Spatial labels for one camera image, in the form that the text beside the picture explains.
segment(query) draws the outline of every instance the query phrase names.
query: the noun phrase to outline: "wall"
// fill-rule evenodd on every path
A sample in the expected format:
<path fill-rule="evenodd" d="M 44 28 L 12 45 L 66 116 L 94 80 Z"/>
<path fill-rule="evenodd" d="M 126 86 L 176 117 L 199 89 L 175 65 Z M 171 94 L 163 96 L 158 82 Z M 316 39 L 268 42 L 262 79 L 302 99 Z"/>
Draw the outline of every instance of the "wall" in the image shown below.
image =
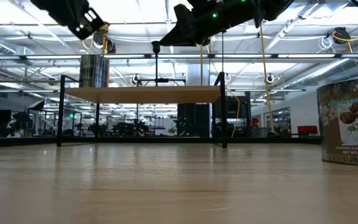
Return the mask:
<path fill-rule="evenodd" d="M 298 134 L 298 126 L 317 126 L 318 124 L 318 105 L 317 105 L 317 88 L 322 86 L 306 87 L 304 92 L 293 92 L 285 96 L 283 101 L 276 101 L 272 103 L 272 111 L 290 108 L 291 111 L 291 132 Z M 265 113 L 269 112 L 267 105 L 255 106 L 251 109 L 252 116 L 262 115 L 262 120 L 259 122 L 261 127 L 266 127 Z"/>

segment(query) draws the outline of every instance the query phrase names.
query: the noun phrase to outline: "metal pole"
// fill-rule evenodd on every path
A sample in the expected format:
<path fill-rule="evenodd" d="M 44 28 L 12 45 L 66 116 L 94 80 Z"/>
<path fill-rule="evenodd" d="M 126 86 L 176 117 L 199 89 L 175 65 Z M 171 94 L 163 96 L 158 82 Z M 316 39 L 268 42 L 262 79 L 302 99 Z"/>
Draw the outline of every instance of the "metal pole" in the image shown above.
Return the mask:
<path fill-rule="evenodd" d="M 47 112 L 45 111 L 44 134 L 47 132 Z"/>
<path fill-rule="evenodd" d="M 63 110 L 65 106 L 65 81 L 66 76 L 62 75 L 60 78 L 60 101 L 59 101 L 59 118 L 57 122 L 57 141 L 56 145 L 58 147 L 62 146 L 62 132 L 63 132 Z"/>
<path fill-rule="evenodd" d="M 155 54 L 155 86 L 158 86 L 158 54 Z"/>
<path fill-rule="evenodd" d="M 225 90 L 225 80 L 224 72 L 219 74 L 221 79 L 221 111 L 222 111 L 222 148 L 227 148 L 227 119 L 226 119 L 226 90 Z"/>
<path fill-rule="evenodd" d="M 80 127 L 80 137 L 82 135 L 82 113 L 80 113 L 80 124 L 81 124 L 81 127 Z"/>
<path fill-rule="evenodd" d="M 74 121 L 75 121 L 75 112 L 73 113 L 73 122 L 71 124 L 71 130 L 73 130 L 73 137 L 74 137 Z"/>
<path fill-rule="evenodd" d="M 96 124 L 94 130 L 94 138 L 96 142 L 99 140 L 99 114 L 100 114 L 100 103 L 96 105 Z"/>
<path fill-rule="evenodd" d="M 137 133 L 138 133 L 138 130 L 137 130 L 137 128 L 139 127 L 137 124 L 139 123 L 139 104 L 137 103 L 136 104 L 136 136 L 137 136 Z"/>
<path fill-rule="evenodd" d="M 215 129 L 216 129 L 216 115 L 215 115 L 215 103 L 212 103 L 212 140 L 215 142 Z"/>

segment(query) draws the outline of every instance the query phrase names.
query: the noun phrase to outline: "metal frame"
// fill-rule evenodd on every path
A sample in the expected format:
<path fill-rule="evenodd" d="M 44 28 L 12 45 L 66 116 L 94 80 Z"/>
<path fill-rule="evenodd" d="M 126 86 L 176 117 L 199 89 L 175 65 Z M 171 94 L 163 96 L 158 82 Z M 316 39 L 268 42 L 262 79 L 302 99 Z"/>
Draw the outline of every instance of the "metal frame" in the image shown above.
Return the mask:
<path fill-rule="evenodd" d="M 217 86 L 219 83 L 221 84 L 221 111 L 222 111 L 221 139 L 222 139 L 222 148 L 226 149 L 227 148 L 227 116 L 226 116 L 226 84 L 225 84 L 224 76 L 225 76 L 224 72 L 219 73 L 214 85 Z M 215 127 L 216 127 L 215 103 L 212 103 L 212 130 L 213 130 L 212 139 L 214 143 L 216 143 Z"/>
<path fill-rule="evenodd" d="M 60 96 L 59 96 L 59 118 L 58 118 L 58 121 L 57 121 L 57 139 L 56 139 L 56 145 L 58 147 L 62 146 L 62 141 L 63 141 L 63 112 L 64 112 L 64 106 L 65 106 L 66 78 L 71 80 L 71 81 L 79 83 L 78 80 L 75 80 L 74 78 L 69 77 L 67 75 L 62 75 L 61 76 L 61 79 L 60 79 Z M 100 109 L 99 103 L 98 103 L 98 106 L 96 107 L 96 114 L 99 114 L 99 111 L 97 110 L 98 108 Z"/>
<path fill-rule="evenodd" d="M 220 85 L 220 92 L 221 92 L 221 110 L 222 110 L 222 136 L 221 136 L 221 141 L 222 141 L 222 148 L 227 148 L 227 125 L 226 125 L 226 86 L 225 86 L 225 80 L 224 80 L 224 76 L 225 73 L 221 72 L 218 76 L 218 78 L 216 79 L 216 82 L 214 85 Z M 74 78 L 71 78 L 67 75 L 62 75 L 61 79 L 60 79 L 60 97 L 59 97 L 59 111 L 58 111 L 58 130 L 57 130 L 57 138 L 56 138 L 56 145 L 58 147 L 62 146 L 62 142 L 63 142 L 63 114 L 64 114 L 64 99 L 65 99 L 65 83 L 66 83 L 66 79 L 71 80 L 71 82 L 79 82 L 78 80 L 75 80 Z M 155 80 L 139 80 L 137 82 L 137 85 L 139 86 L 139 83 L 141 81 L 155 81 Z M 181 81 L 184 82 L 186 84 L 186 80 L 170 80 L 170 81 Z M 215 128 L 216 124 L 215 124 L 215 112 L 214 112 L 214 108 L 215 108 L 215 103 L 212 104 L 212 113 L 213 113 L 213 129 Z M 137 106 L 137 119 L 139 119 L 138 116 L 138 112 L 139 112 L 139 106 Z M 96 104 L 96 121 L 95 121 L 95 130 L 94 130 L 94 141 L 95 142 L 100 142 L 100 138 L 99 138 L 99 114 L 100 114 L 100 103 Z M 209 139 L 208 141 L 211 141 L 216 143 L 216 138 L 217 136 L 215 136 L 213 134 L 212 139 Z M 145 142 L 150 141 L 149 139 L 146 138 L 139 138 L 140 141 L 143 139 Z M 164 138 L 157 138 L 156 141 L 158 142 L 158 140 L 160 139 L 160 142 L 166 142 L 169 139 L 164 139 Z"/>

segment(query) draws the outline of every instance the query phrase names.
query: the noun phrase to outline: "black equipment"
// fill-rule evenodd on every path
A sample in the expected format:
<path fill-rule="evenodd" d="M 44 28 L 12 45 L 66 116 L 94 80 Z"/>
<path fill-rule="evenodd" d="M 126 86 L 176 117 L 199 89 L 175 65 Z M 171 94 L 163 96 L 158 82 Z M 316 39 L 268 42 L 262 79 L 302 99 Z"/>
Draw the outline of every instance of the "black equipment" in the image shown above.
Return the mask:
<path fill-rule="evenodd" d="M 26 112 L 19 112 L 13 115 L 13 118 L 19 123 L 32 122 L 29 114 L 27 114 Z"/>
<path fill-rule="evenodd" d="M 31 0 L 41 10 L 48 11 L 59 25 L 67 26 L 79 39 L 85 40 L 104 22 L 87 0 Z"/>
<path fill-rule="evenodd" d="M 174 7 L 178 22 L 161 41 L 162 46 L 208 45 L 210 37 L 254 19 L 256 28 L 263 19 L 275 20 L 294 0 L 188 0 L 190 11 Z"/>
<path fill-rule="evenodd" d="M 42 111 L 45 106 L 45 100 L 39 100 L 31 104 L 27 110 Z"/>
<path fill-rule="evenodd" d="M 250 108 L 250 101 L 247 101 L 245 96 L 238 96 L 238 99 L 240 100 L 240 113 L 239 113 L 238 118 L 241 118 L 241 119 L 247 118 L 247 110 L 248 110 L 247 107 Z M 220 110 L 220 108 L 221 108 L 221 100 L 220 99 L 218 99 L 216 101 L 215 108 L 216 108 L 215 109 L 216 118 L 221 118 L 222 111 Z M 239 108 L 239 102 L 237 101 L 237 99 L 233 96 L 227 96 L 226 97 L 227 118 L 236 119 L 238 108 Z"/>
<path fill-rule="evenodd" d="M 11 110 L 0 110 L 0 122 L 10 122 L 12 118 Z"/>

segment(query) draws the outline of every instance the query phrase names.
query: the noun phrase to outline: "wire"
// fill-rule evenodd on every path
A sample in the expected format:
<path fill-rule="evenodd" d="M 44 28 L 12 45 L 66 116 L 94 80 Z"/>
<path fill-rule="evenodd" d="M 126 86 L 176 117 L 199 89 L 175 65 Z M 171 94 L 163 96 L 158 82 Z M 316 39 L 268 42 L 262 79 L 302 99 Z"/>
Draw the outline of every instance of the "wire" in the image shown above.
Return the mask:
<path fill-rule="evenodd" d="M 266 71 L 266 56 L 265 56 L 265 42 L 264 42 L 264 32 L 262 23 L 260 24 L 260 36 L 262 41 L 262 56 L 264 60 L 264 70 L 265 70 L 265 87 L 266 87 L 266 96 L 267 96 L 267 104 L 268 104 L 268 112 L 270 115 L 270 129 L 274 131 L 273 127 L 273 113 L 272 113 L 272 104 L 270 102 L 269 88 L 267 86 L 267 71 Z"/>
<path fill-rule="evenodd" d="M 88 47 L 86 44 L 85 44 L 85 40 L 82 41 L 82 45 L 84 45 L 84 48 L 88 49 L 88 50 L 91 50 L 92 47 L 93 47 L 93 38 L 91 39 L 91 46 Z"/>
<path fill-rule="evenodd" d="M 337 33 L 336 31 L 333 33 L 333 37 L 335 39 L 337 39 L 337 40 L 341 40 L 341 41 L 355 41 L 355 40 L 358 40 L 358 38 L 355 38 L 355 39 L 342 39 L 342 38 L 336 37 L 335 36 L 336 33 Z"/>
<path fill-rule="evenodd" d="M 350 43 L 350 41 L 347 42 L 347 44 L 349 45 L 349 49 L 351 50 L 351 53 L 353 54 L 353 49 L 352 49 L 352 45 Z M 358 64 L 357 64 L 357 60 L 355 58 L 353 58 L 353 61 L 357 67 L 357 71 L 358 71 Z"/>
<path fill-rule="evenodd" d="M 236 132 L 236 128 L 237 128 L 237 122 L 239 120 L 239 115 L 240 115 L 240 106 L 241 106 L 241 102 L 240 99 L 238 97 L 235 96 L 235 94 L 232 93 L 232 91 L 229 91 L 229 93 L 231 93 L 239 102 L 239 106 L 237 107 L 237 118 L 236 118 L 236 122 L 234 123 L 234 128 L 233 128 L 233 132 L 231 133 L 231 138 L 234 137 L 234 133 Z"/>

